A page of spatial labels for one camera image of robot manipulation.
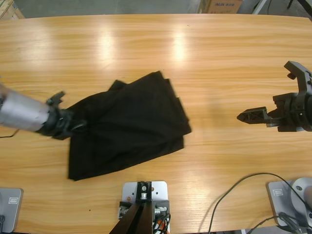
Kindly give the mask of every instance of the metal plate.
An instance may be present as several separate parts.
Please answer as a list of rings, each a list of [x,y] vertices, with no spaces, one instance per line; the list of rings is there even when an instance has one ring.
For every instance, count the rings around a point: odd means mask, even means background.
[[[284,212],[294,217],[296,210],[293,208],[290,187],[284,181],[278,181],[269,183],[268,188],[275,214]],[[280,226],[286,226],[286,223],[280,218],[277,218],[276,221]]]
[[[165,201],[168,200],[168,186],[165,181],[152,181],[152,200]],[[121,201],[135,202],[137,196],[137,182],[128,182],[123,185]]]
[[[4,233],[11,233],[16,227],[22,196],[22,189],[0,188],[0,215],[5,216]]]

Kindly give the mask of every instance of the black cloth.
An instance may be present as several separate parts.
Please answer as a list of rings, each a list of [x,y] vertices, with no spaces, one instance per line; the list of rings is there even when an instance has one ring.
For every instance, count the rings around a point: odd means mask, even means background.
[[[70,141],[69,178],[80,180],[143,163],[184,147],[191,132],[179,98],[161,72],[130,84],[116,80],[103,93],[68,108],[88,122]]]

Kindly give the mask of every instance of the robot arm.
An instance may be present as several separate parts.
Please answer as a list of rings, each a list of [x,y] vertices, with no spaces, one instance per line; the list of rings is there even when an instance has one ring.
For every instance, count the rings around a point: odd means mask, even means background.
[[[299,92],[274,96],[275,110],[267,113],[266,107],[248,109],[237,116],[238,120],[277,126],[279,132],[312,131],[312,72],[293,61],[288,61],[285,68],[290,71],[290,79],[297,78]]]
[[[71,137],[86,121],[74,120],[71,111],[59,108],[64,95],[60,92],[42,103],[0,83],[0,124],[60,140]]]

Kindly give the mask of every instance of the wire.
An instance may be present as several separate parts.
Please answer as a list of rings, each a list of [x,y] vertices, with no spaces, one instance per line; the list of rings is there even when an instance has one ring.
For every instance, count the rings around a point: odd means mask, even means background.
[[[14,137],[14,136],[16,135],[16,133],[18,133],[18,132],[19,132],[19,129],[16,129],[15,132],[14,132],[12,135],[10,135],[10,136],[0,136],[0,138],[10,138],[10,137]]]
[[[209,224],[209,229],[208,229],[208,234],[210,234],[210,230],[212,227],[212,223],[213,223],[213,219],[214,219],[214,215],[215,215],[215,211],[216,208],[218,207],[219,203],[222,201],[222,199],[230,193],[230,191],[232,191],[240,182],[244,181],[245,179],[248,179],[250,177],[253,176],[258,176],[258,175],[271,175],[271,176],[275,176],[281,180],[283,180],[290,188],[291,190],[298,196],[298,198],[305,204],[305,206],[312,212],[312,208],[301,198],[301,196],[292,188],[292,186],[286,181],[284,180],[282,177],[280,177],[279,175],[273,174],[273,173],[268,173],[268,172],[260,172],[260,173],[255,173],[255,174],[251,174],[251,175],[247,175],[243,178],[241,178],[238,182],[236,182],[216,203],[216,205],[214,206],[214,210],[213,213],[211,215],[211,219],[210,219],[210,224]]]
[[[168,226],[169,226],[169,223],[170,223],[170,219],[171,219],[171,215],[170,214],[166,214],[162,219],[162,218],[159,217],[157,220],[155,220],[155,223],[153,225],[153,234],[156,234],[157,232],[160,232],[160,234],[165,234],[168,230]],[[156,224],[161,220],[161,222],[159,223],[157,229],[155,229],[156,227]]]
[[[259,227],[260,225],[264,224],[266,221],[269,221],[269,220],[274,219],[274,218],[278,218],[278,216],[272,216],[272,217],[270,217],[270,218],[264,219],[263,221],[261,221],[260,223],[258,223],[257,225],[255,225],[252,229],[250,229],[250,231],[247,232],[247,234],[251,234],[257,227]]]
[[[5,221],[5,216],[4,215],[0,215],[0,234],[2,234],[2,230],[3,230],[3,223]]]
[[[294,220],[296,220],[297,222],[299,222],[299,220],[296,219],[295,217],[292,217],[292,216],[290,216],[290,215],[288,215],[288,214],[285,214],[285,213],[284,213],[284,215],[286,215],[288,218],[294,219]]]
[[[287,10],[292,6],[293,0],[290,0],[287,6]]]
[[[268,6],[268,9],[267,9],[267,15],[269,14],[269,8],[270,8],[270,5],[271,5],[271,2],[272,2],[272,0],[270,0],[269,6]]]

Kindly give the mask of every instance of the floor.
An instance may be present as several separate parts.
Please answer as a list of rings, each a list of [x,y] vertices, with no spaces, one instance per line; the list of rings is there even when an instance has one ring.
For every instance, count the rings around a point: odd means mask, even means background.
[[[243,0],[240,14],[251,14],[260,0]],[[103,15],[103,14],[177,14],[196,13],[200,0],[15,0],[26,18]],[[303,7],[294,0],[270,0],[260,14],[308,17]]]

